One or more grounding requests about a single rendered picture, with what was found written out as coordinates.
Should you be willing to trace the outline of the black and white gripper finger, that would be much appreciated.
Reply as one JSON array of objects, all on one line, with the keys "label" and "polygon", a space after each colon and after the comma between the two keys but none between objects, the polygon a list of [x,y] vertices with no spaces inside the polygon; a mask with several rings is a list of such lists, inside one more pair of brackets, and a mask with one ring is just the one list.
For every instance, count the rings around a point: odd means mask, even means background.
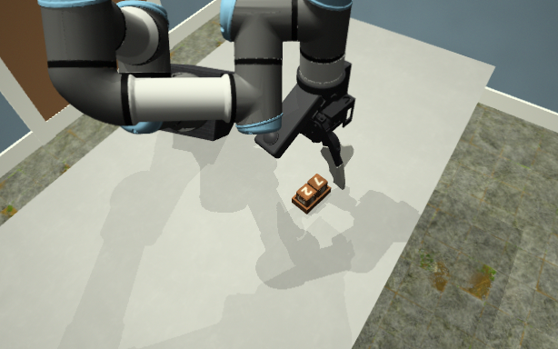
[{"label": "black and white gripper finger", "polygon": [[324,140],[322,141],[321,154],[329,165],[329,172],[333,176],[334,183],[344,190],[344,167],[353,156],[354,149],[351,145],[341,145],[337,135],[333,131],[331,132],[331,128],[323,131],[323,133]]}]

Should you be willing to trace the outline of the brown number cube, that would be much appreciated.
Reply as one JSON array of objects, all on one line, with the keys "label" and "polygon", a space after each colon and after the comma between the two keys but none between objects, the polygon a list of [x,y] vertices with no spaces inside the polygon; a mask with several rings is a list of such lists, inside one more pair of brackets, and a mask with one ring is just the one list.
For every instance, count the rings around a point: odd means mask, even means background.
[{"label": "brown number cube", "polygon": [[304,184],[296,191],[296,200],[303,204],[306,208],[316,200],[317,191],[309,184]]},{"label": "brown number cube", "polygon": [[317,191],[317,198],[327,190],[328,181],[319,174],[315,174],[307,183]]}]

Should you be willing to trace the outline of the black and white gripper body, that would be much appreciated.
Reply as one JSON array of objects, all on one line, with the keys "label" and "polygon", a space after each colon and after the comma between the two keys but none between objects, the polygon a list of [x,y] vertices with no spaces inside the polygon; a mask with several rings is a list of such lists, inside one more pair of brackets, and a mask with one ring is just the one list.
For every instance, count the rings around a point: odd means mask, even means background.
[{"label": "black and white gripper body", "polygon": [[[321,143],[324,140],[323,131],[326,131],[328,128],[331,128],[331,131],[333,131],[341,124],[343,124],[342,127],[345,127],[352,122],[355,98],[348,94],[352,63],[344,61],[342,79],[334,85],[323,87],[307,84],[299,74],[299,67],[300,65],[296,71],[296,81],[300,88],[309,94],[320,95],[324,100],[322,105],[299,134],[306,136],[313,143]],[[346,74],[345,80],[344,74]],[[339,90],[339,88],[341,89]],[[350,117],[346,118],[347,112],[350,108]]]}]

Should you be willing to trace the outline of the orange wooden tray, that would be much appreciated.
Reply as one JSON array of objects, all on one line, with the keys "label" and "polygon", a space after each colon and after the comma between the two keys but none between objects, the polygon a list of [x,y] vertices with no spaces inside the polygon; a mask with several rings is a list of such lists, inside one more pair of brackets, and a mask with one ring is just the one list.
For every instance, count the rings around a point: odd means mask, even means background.
[{"label": "orange wooden tray", "polygon": [[299,209],[301,209],[304,213],[308,214],[330,193],[331,193],[331,187],[328,185],[327,190],[323,192],[318,198],[316,197],[316,200],[312,204],[310,204],[307,208],[296,200],[296,195],[292,197],[292,203],[296,205]]}]

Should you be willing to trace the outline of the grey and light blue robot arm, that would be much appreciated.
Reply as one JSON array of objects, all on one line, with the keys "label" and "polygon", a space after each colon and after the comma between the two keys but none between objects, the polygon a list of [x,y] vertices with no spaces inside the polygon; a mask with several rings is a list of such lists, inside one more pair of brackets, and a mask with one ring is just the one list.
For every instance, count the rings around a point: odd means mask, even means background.
[{"label": "grey and light blue robot arm", "polygon": [[81,113],[136,135],[165,128],[190,132],[208,120],[224,120],[257,135],[254,141],[274,158],[324,102],[298,84],[283,100],[283,42],[300,42],[299,74],[307,84],[338,83],[353,4],[221,0],[221,33],[234,42],[234,74],[198,77],[171,75],[169,21],[160,5],[37,1],[50,80]]}]

